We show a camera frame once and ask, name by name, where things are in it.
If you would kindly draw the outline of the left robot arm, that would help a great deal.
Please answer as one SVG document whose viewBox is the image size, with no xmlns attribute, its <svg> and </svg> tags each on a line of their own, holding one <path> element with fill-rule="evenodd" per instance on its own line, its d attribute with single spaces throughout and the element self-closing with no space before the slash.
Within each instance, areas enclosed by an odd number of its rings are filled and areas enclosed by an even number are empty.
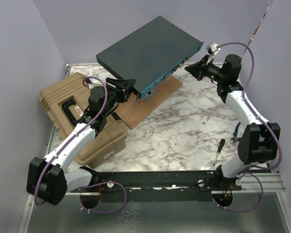
<svg viewBox="0 0 291 233">
<path fill-rule="evenodd" d="M 128 130 L 114 110 L 129 100 L 135 82 L 83 78 L 82 84 L 90 91 L 88 106 L 74 129 L 56 149 L 29 164 L 26 190 L 35 205 L 57 205 L 69 191 L 96 189 L 92 168 L 126 146 Z"/>
</svg>

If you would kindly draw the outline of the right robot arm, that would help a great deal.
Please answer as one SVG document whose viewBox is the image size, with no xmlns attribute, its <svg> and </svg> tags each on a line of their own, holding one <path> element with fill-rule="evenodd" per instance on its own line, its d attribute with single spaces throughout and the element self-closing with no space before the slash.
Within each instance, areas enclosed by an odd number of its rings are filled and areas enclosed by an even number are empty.
<svg viewBox="0 0 291 233">
<path fill-rule="evenodd" d="M 235 181 L 241 171 L 274 160 L 277 156 L 280 126 L 259 116 L 256 108 L 246 98 L 243 87 L 237 81 L 241 68 L 242 59 L 235 54 L 229 54 L 222 67 L 210 62 L 209 55 L 185 67 L 198 81 L 209 78 L 217 83 L 218 96 L 234 111 L 244 127 L 238 154 L 216 168 L 213 184 L 219 190 L 224 190 Z"/>
</svg>

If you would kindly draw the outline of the dark grey network switch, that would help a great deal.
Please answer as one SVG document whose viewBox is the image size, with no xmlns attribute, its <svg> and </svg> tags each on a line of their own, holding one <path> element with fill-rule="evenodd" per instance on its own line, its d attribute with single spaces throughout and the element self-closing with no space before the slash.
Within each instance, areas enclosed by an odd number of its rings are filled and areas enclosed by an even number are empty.
<svg viewBox="0 0 291 233">
<path fill-rule="evenodd" d="M 142 99 L 202 46 L 202 41 L 158 16 L 96 58 L 118 80 L 135 79 L 133 92 L 137 99 Z"/>
</svg>

